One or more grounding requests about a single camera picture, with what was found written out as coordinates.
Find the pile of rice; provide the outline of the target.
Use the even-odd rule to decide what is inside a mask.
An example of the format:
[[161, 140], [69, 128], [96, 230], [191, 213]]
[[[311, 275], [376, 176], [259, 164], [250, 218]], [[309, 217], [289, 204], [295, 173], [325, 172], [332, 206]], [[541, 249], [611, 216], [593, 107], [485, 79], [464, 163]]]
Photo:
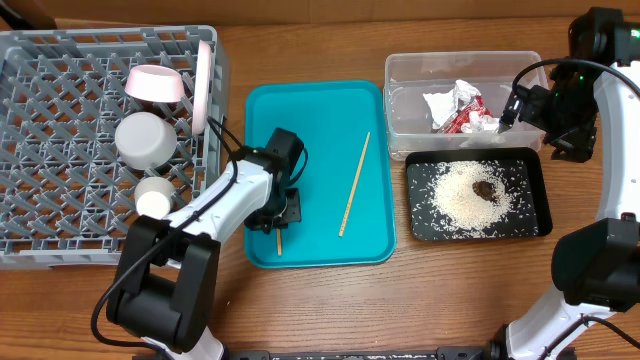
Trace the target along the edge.
[[[410, 224], [423, 241], [524, 238], [539, 234], [525, 163], [521, 160], [414, 163], [406, 168]], [[493, 183], [498, 201], [472, 184]]]

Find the white napkin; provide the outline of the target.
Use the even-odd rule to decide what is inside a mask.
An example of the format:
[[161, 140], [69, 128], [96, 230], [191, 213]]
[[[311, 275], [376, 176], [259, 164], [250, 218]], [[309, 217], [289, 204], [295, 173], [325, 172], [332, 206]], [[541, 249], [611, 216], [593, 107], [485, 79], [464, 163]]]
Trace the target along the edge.
[[[464, 106], [468, 105], [475, 96], [482, 97], [480, 90], [461, 79], [456, 80], [454, 87], [446, 93], [425, 93], [423, 98], [428, 107], [426, 117], [431, 121], [431, 132], [445, 134], [438, 132], [440, 127]], [[494, 117], [492, 113], [491, 115], [482, 115], [480, 117], [472, 113], [471, 123], [464, 124], [461, 133], [496, 133], [498, 126], [499, 119]]]

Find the large white plate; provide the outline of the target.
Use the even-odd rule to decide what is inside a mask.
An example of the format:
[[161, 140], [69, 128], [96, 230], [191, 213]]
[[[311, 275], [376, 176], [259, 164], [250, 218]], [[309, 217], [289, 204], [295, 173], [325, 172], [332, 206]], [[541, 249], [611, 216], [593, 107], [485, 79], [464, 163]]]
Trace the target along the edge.
[[202, 134], [207, 124], [211, 60], [212, 51], [210, 45], [200, 40], [193, 92], [192, 134], [194, 136]]

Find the red snack wrapper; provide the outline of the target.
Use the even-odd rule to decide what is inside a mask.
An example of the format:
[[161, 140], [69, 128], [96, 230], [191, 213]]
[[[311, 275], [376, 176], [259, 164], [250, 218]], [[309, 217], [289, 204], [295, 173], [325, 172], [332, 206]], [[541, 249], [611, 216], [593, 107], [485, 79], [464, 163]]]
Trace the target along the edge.
[[439, 133], [455, 134], [461, 133], [464, 124], [471, 123], [471, 114], [474, 113], [478, 117], [482, 115], [491, 115], [491, 112], [485, 106], [481, 96], [475, 96], [471, 102], [459, 110], [447, 120], [438, 130]]

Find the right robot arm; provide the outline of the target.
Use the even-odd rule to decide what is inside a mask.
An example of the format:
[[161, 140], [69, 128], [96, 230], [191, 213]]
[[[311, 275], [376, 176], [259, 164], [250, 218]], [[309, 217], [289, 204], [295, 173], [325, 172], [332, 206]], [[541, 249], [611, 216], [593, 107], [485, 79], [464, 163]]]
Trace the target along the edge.
[[[570, 344], [639, 302], [639, 26], [619, 9], [592, 7], [569, 26], [569, 54], [521, 70], [499, 130], [526, 122], [542, 131], [553, 158], [584, 163], [602, 142], [603, 180], [596, 220], [562, 237], [552, 284], [521, 318], [499, 330], [486, 359], [572, 359]], [[551, 66], [551, 89], [520, 80]]]

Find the white bowl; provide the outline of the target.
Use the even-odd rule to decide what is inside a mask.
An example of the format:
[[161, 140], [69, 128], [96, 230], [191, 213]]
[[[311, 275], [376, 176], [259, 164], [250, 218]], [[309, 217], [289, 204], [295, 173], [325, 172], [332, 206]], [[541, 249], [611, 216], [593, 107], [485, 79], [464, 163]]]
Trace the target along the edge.
[[162, 166], [172, 158], [177, 143], [174, 128], [149, 112], [137, 112], [125, 117], [115, 130], [119, 155], [135, 170]]

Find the white paper cup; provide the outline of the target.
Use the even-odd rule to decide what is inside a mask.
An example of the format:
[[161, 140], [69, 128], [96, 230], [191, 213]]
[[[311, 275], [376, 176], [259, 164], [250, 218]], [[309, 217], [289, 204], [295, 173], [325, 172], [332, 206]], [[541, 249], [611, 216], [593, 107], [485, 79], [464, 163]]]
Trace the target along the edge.
[[173, 184], [163, 177], [148, 177], [141, 180], [134, 191], [135, 209], [138, 215], [163, 219], [173, 207]]

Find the small pink bowl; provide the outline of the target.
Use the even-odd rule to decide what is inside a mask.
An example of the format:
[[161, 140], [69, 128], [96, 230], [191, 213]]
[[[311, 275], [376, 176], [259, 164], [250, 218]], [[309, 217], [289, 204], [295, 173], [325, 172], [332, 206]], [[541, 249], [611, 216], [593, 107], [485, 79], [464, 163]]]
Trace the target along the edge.
[[137, 65], [127, 78], [125, 92], [136, 99], [156, 103], [176, 103], [185, 95], [181, 75], [160, 65]]

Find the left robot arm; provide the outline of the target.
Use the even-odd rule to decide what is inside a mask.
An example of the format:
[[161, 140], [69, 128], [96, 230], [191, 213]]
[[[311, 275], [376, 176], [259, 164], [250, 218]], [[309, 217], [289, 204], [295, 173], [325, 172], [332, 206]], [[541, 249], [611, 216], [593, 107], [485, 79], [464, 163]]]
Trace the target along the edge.
[[182, 209], [163, 219], [139, 216], [94, 312], [157, 359], [227, 358], [208, 327], [221, 248], [242, 225], [269, 233], [300, 221], [293, 183], [306, 158], [302, 140], [277, 128], [265, 147], [231, 153], [225, 172]]

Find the brown food scrap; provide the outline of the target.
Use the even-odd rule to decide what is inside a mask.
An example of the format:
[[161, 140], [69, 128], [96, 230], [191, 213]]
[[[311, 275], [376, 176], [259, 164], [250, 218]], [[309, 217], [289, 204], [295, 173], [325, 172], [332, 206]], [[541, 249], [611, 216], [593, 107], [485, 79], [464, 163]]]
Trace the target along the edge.
[[474, 193], [485, 201], [496, 203], [498, 197], [496, 195], [495, 186], [487, 181], [478, 181], [472, 184]]

